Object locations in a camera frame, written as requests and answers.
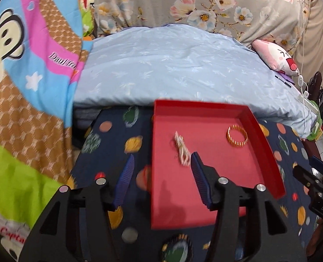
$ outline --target monkey ear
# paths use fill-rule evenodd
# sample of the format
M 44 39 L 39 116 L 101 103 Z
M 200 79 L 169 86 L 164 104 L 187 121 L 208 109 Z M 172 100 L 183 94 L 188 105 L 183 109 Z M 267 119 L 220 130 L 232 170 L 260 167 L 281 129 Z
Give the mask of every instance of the monkey ear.
M 24 45 L 21 44 L 14 52 L 12 52 L 9 57 L 19 59 L 22 57 L 24 52 Z
M 7 19 L 8 17 L 13 15 L 13 10 L 12 9 L 7 9 L 5 10 L 1 15 L 0 15 L 0 24 Z

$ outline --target pink plush pillow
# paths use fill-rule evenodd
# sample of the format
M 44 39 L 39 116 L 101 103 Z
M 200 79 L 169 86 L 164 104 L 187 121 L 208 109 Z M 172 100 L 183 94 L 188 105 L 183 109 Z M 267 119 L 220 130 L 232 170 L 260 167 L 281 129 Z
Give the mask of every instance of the pink plush pillow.
M 294 59 L 278 44 L 256 39 L 251 45 L 271 70 L 291 77 L 300 75 Z

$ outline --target light blue bedsheet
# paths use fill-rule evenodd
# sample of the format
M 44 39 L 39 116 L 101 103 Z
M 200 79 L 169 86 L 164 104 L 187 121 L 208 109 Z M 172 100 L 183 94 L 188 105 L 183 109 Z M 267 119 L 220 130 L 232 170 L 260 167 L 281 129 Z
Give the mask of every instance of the light blue bedsheet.
M 94 40 L 74 103 L 153 105 L 167 98 L 244 104 L 256 117 L 307 137 L 316 114 L 305 108 L 304 123 L 298 90 L 275 75 L 255 52 L 220 34 L 188 25 L 130 28 Z

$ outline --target red box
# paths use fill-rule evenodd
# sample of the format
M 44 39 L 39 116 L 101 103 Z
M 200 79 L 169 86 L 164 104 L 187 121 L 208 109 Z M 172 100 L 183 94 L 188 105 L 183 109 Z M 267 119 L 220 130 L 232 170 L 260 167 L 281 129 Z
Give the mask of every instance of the red box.
M 152 147 L 152 229 L 178 229 L 215 223 L 216 213 L 203 205 L 191 167 L 182 166 L 174 143 L 176 131 L 189 151 L 239 186 L 265 184 L 274 198 L 285 188 L 272 150 L 250 109 L 243 105 L 156 100 Z M 229 126 L 240 125 L 248 134 L 243 147 L 229 144 Z M 243 135 L 231 130 L 241 141 Z

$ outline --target gold bangle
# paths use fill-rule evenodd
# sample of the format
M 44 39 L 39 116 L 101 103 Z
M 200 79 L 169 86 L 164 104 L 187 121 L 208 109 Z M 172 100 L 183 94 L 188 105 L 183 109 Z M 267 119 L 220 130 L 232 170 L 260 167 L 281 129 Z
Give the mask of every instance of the gold bangle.
M 244 136 L 244 141 L 242 142 L 238 142 L 238 141 L 235 141 L 232 139 L 232 137 L 229 135 L 229 131 L 233 129 L 233 130 L 237 130 L 239 132 L 241 132 Z M 228 130 L 227 130 L 227 140 L 228 142 L 232 145 L 232 146 L 236 146 L 236 147 L 243 147 L 247 141 L 248 141 L 248 134 L 247 132 L 244 130 L 243 127 L 240 127 L 238 125 L 233 125 L 232 127 L 229 127 Z

